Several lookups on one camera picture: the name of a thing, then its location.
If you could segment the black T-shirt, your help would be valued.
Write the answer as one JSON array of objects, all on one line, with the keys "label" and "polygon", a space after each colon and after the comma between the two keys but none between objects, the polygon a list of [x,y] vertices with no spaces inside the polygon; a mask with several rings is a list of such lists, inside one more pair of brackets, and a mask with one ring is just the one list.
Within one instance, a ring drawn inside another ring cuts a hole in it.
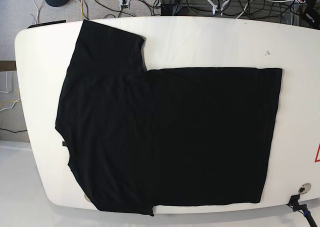
[{"label": "black T-shirt", "polygon": [[94,206],[152,216],[155,206],[261,201],[280,68],[147,70],[143,37],[85,20],[55,129]]}]

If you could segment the metal table grommet left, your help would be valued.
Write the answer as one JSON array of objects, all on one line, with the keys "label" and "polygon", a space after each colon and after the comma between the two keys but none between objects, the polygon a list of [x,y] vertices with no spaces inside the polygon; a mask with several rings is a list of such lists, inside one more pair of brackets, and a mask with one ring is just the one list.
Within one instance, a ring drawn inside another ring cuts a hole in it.
[{"label": "metal table grommet left", "polygon": [[84,193],[84,198],[86,199],[86,201],[88,201],[89,203],[91,203],[91,200],[88,198],[88,196]]}]

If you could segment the metal table grommet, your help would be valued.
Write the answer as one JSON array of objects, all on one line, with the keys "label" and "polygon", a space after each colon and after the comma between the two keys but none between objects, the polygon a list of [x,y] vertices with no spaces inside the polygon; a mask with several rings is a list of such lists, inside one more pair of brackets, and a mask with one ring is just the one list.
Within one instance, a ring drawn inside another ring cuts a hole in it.
[{"label": "metal table grommet", "polygon": [[86,199],[86,201],[88,201],[89,203],[91,203],[91,200],[88,198],[88,196],[84,193],[84,198]]},{"label": "metal table grommet", "polygon": [[310,183],[305,183],[299,188],[298,193],[304,195],[310,191],[311,187],[312,185]]}]

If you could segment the red warning triangle sticker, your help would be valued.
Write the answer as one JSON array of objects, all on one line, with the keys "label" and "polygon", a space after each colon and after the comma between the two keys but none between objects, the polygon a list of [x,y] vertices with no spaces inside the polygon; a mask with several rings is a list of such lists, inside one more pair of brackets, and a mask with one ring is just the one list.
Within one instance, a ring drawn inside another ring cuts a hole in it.
[{"label": "red warning triangle sticker", "polygon": [[320,145],[318,146],[314,162],[315,163],[320,162]]}]

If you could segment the metal table grommet right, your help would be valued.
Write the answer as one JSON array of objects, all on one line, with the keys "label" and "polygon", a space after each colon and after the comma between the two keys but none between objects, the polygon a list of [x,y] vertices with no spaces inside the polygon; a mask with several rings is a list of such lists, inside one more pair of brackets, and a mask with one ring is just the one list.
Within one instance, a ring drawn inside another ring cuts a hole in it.
[{"label": "metal table grommet right", "polygon": [[311,187],[312,185],[310,183],[305,183],[299,188],[298,193],[304,195],[310,191]]}]

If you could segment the black aluminium frame post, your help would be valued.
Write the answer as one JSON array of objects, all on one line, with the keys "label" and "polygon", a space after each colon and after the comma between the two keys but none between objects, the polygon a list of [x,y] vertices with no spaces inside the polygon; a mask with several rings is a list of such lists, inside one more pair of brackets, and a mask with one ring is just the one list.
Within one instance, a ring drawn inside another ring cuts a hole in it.
[{"label": "black aluminium frame post", "polygon": [[178,4],[161,4],[160,15],[161,16],[174,16],[178,9]]}]

